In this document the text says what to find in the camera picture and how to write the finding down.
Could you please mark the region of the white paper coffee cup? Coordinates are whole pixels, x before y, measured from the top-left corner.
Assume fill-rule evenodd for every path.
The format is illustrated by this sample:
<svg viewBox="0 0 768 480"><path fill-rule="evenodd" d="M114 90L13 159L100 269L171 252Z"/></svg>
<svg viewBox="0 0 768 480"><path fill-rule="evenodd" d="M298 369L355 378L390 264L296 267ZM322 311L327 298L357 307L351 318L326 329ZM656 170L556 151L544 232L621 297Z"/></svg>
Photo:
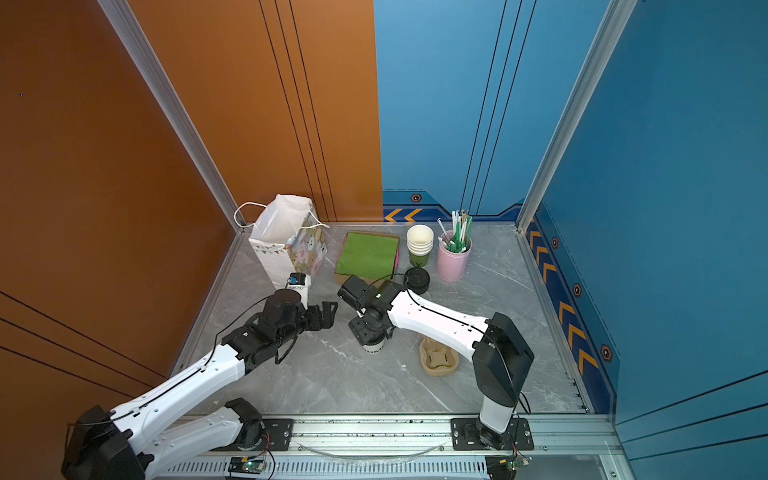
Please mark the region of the white paper coffee cup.
<svg viewBox="0 0 768 480"><path fill-rule="evenodd" d="M362 348L366 352L368 352L368 353L376 353L376 352L379 352L382 349L384 343L385 343L385 341L381 340L381 341L373 343L373 344L363 345Z"/></svg>

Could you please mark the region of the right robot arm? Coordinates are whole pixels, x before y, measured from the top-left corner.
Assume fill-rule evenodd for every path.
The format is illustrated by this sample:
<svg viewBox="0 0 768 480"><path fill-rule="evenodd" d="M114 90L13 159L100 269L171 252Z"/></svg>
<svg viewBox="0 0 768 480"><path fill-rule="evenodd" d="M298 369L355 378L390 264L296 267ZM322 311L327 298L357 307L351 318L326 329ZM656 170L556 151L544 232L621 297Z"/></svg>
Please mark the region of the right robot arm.
<svg viewBox="0 0 768 480"><path fill-rule="evenodd" d="M416 332L470 361L483 404L475 423L479 442L493 450L520 450L520 423L513 418L535 355L514 322L495 313L472 316L428 301L385 280L368 284L352 276L338 296L356 312L349 328L369 353L397 329Z"/></svg>

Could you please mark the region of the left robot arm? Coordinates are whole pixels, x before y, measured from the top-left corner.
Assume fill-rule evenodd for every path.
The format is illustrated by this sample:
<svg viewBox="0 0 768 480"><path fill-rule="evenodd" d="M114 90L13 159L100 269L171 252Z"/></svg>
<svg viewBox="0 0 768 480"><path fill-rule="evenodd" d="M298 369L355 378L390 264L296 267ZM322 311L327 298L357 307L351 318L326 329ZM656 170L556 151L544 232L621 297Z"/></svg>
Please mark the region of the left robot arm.
<svg viewBox="0 0 768 480"><path fill-rule="evenodd" d="M154 479L204 452L255 444L262 417L244 399L196 421L176 422L193 407L265 362L280 363L304 332L333 326L338 304L306 306L280 289L242 313L244 324L190 367L111 410L95 406L70 425L61 473L67 479Z"/></svg>

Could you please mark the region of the stack of black lids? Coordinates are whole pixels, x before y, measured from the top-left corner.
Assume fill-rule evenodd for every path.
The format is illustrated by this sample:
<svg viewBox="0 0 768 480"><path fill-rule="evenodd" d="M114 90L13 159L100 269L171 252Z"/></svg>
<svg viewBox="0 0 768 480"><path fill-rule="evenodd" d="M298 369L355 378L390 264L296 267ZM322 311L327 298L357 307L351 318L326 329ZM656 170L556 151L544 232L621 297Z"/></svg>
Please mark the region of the stack of black lids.
<svg viewBox="0 0 768 480"><path fill-rule="evenodd" d="M403 275L404 286L417 295L423 295L429 289L431 277L421 267L411 267Z"/></svg>

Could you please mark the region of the stack of pulp cup carriers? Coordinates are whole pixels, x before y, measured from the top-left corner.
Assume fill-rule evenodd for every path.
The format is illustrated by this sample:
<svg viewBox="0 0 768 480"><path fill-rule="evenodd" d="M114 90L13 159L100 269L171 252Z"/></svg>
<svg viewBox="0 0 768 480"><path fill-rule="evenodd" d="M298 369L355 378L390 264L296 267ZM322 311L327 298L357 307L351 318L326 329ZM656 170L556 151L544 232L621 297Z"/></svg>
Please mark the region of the stack of pulp cup carriers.
<svg viewBox="0 0 768 480"><path fill-rule="evenodd" d="M426 374L443 377L458 370L460 355L440 342L423 337L419 345L419 360Z"/></svg>

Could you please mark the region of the cartoon animal paper gift bag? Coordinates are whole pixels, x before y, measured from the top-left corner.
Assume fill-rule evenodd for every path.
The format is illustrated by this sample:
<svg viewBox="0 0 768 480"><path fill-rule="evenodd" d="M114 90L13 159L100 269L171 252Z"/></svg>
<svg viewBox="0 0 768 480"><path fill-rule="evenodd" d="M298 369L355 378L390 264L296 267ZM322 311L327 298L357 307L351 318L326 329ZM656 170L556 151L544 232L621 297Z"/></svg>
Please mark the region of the cartoon animal paper gift bag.
<svg viewBox="0 0 768 480"><path fill-rule="evenodd" d="M233 220L250 230L248 242L276 289L292 273L315 277L327 257L328 225L308 197L278 194L269 204L244 202Z"/></svg>

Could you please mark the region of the pink straw holder cup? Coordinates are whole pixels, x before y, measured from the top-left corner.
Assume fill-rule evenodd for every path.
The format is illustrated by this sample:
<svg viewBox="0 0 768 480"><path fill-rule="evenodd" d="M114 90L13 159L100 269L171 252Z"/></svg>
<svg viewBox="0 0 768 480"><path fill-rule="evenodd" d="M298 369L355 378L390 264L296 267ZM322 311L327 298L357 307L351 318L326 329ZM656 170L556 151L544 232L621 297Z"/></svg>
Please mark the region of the pink straw holder cup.
<svg viewBox="0 0 768 480"><path fill-rule="evenodd" d="M454 232L449 230L441 236L438 248L437 274L447 282L457 282L464 277L472 251L471 243L467 243L454 252L453 240Z"/></svg>

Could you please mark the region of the stack of paper cups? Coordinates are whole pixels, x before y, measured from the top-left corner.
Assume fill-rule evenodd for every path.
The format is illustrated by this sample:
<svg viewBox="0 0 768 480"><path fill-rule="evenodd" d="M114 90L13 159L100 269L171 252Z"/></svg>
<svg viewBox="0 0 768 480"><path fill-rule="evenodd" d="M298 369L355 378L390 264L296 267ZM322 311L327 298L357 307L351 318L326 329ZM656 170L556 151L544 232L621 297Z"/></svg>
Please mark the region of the stack of paper cups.
<svg viewBox="0 0 768 480"><path fill-rule="evenodd" d="M424 267L432 252L435 234L427 225L412 226L406 236L410 263L414 267Z"/></svg>

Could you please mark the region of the bundle of wrapped straws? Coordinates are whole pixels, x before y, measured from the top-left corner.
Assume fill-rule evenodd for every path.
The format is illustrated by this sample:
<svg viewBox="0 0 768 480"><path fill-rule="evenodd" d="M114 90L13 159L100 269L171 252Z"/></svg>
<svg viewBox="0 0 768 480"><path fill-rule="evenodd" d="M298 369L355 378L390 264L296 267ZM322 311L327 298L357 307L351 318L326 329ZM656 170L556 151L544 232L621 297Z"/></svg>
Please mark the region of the bundle of wrapped straws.
<svg viewBox="0 0 768 480"><path fill-rule="evenodd" d="M442 231L442 245L451 253L466 253L471 248L473 218L465 210L451 212L452 230L448 231L440 218L438 226Z"/></svg>

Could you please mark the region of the green circuit board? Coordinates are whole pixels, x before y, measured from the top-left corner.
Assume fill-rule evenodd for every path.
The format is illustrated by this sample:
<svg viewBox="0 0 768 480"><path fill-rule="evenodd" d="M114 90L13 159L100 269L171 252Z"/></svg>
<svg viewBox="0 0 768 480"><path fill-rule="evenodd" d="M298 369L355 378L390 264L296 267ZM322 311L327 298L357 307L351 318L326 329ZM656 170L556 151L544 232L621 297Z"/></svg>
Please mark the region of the green circuit board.
<svg viewBox="0 0 768 480"><path fill-rule="evenodd" d="M268 471L269 463L263 457L236 456L230 458L226 476L236 479L252 479L268 473Z"/></svg>

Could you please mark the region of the small right circuit board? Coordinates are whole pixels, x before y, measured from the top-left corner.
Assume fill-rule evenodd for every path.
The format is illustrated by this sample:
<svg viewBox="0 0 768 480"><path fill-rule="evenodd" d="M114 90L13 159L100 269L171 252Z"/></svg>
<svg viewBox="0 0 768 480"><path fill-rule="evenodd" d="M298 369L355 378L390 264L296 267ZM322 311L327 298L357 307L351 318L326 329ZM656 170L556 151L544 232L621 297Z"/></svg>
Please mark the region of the small right circuit board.
<svg viewBox="0 0 768 480"><path fill-rule="evenodd" d="M521 469L530 465L525 456L486 456L486 471L491 480L514 480Z"/></svg>

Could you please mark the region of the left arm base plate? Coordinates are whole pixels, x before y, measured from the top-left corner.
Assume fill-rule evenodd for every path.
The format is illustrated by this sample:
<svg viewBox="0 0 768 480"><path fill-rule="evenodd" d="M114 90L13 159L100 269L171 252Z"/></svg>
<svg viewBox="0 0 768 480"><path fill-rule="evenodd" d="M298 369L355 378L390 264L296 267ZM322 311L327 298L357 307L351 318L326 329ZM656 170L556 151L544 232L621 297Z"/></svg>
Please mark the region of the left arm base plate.
<svg viewBox="0 0 768 480"><path fill-rule="evenodd" d="M251 421L243 426L235 447L241 451L285 452L289 450L294 420L290 418L268 418Z"/></svg>

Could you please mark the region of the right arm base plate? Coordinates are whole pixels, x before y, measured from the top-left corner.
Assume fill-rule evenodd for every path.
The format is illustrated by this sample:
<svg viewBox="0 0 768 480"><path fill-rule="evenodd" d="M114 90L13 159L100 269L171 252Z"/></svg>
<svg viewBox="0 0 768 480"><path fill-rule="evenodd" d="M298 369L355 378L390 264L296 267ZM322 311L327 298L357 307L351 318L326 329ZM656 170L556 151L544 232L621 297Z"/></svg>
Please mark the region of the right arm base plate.
<svg viewBox="0 0 768 480"><path fill-rule="evenodd" d="M483 426L475 418L450 420L453 449L456 451L495 450L533 451L535 448L529 422L513 417L504 433Z"/></svg>

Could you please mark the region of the aluminium front rail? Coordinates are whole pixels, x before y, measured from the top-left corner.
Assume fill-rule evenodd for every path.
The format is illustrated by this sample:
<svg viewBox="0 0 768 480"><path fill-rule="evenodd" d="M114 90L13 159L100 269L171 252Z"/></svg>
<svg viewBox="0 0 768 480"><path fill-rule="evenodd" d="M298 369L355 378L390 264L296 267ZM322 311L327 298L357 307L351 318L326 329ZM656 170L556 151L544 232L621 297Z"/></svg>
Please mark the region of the aluminium front rail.
<svg viewBox="0 0 768 480"><path fill-rule="evenodd" d="M173 466L208 452L234 455L291 453L338 459L397 458L427 454L481 455L619 455L623 449L609 420L601 415L534 414L516 416L529 422L533 451L453 449L450 420L459 414L297 415L288 451L241 451L235 447L242 425L237 414L218 411L190 417L162 433L133 429L128 442L134 452L150 454Z"/></svg>

